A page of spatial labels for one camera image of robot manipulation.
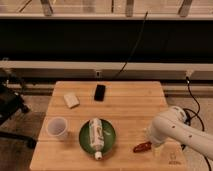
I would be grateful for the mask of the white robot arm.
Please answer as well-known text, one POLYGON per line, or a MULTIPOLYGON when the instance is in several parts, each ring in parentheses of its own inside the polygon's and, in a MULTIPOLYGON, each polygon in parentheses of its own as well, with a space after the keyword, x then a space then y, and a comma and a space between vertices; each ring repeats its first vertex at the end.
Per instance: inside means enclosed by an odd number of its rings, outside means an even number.
POLYGON ((186 125, 186 119, 187 115, 182 108, 169 107, 151 121, 147 128, 148 140, 159 147, 167 138, 172 138, 213 160, 213 135, 186 125))

